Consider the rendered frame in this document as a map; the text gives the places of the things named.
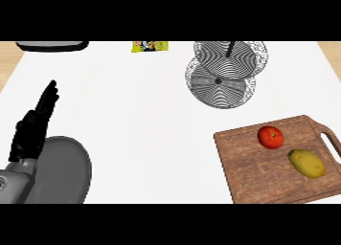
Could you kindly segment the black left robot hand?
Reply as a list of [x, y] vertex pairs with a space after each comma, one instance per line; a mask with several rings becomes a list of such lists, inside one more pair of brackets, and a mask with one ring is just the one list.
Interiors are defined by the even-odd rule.
[[26, 112], [18, 122], [9, 156], [10, 162], [38, 158], [47, 138], [48, 122], [57, 99], [56, 81], [53, 80], [43, 92], [35, 109]]

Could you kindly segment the brown wooden cutting board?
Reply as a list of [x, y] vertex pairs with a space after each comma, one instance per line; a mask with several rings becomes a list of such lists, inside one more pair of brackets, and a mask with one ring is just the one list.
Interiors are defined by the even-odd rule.
[[[341, 142], [332, 130], [305, 115], [265, 125], [283, 133], [277, 149], [258, 142], [261, 123], [214, 134], [233, 202], [307, 203], [341, 194]], [[295, 170], [289, 162], [295, 149], [307, 149], [320, 157], [323, 177], [308, 178]]]

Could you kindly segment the yellow lemon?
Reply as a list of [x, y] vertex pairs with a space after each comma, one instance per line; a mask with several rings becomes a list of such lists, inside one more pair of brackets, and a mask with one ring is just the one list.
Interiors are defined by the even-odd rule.
[[311, 151], [293, 149], [289, 152], [289, 162], [305, 177], [320, 178], [324, 176], [324, 163]]

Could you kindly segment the yellow printed packet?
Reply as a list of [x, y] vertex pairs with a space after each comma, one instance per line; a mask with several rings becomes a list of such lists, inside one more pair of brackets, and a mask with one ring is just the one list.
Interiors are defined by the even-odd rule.
[[169, 49], [169, 45], [167, 41], [134, 41], [133, 42], [133, 53], [144, 53], [144, 52], [159, 52], [167, 51]]

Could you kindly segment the red tomato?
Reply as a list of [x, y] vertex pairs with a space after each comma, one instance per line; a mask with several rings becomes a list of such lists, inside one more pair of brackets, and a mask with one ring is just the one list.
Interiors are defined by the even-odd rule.
[[259, 144], [268, 149], [277, 149], [283, 145], [283, 133], [274, 126], [264, 126], [257, 132]]

